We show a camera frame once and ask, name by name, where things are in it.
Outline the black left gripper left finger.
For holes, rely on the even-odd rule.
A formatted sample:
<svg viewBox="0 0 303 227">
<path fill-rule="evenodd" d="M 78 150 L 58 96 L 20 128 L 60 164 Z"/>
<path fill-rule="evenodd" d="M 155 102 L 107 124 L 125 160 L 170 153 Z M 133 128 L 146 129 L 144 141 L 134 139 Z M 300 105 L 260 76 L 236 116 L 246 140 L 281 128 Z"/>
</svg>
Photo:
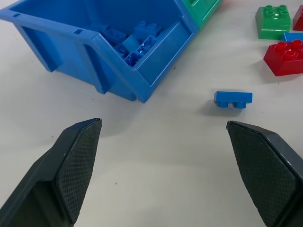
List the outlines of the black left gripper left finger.
<svg viewBox="0 0 303 227">
<path fill-rule="evenodd" d="M 72 227 L 92 177 L 102 120 L 66 128 L 0 209 L 2 227 Z"/>
</svg>

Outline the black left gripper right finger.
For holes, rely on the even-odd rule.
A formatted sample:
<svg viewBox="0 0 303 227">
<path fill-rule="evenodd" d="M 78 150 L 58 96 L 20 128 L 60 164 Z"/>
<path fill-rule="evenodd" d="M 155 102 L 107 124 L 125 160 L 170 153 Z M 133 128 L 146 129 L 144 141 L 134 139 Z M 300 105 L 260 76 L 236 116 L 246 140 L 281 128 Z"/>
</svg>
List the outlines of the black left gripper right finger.
<svg viewBox="0 0 303 227">
<path fill-rule="evenodd" d="M 267 227 L 303 225 L 303 160 L 277 133 L 228 121 L 238 169 Z"/>
</svg>

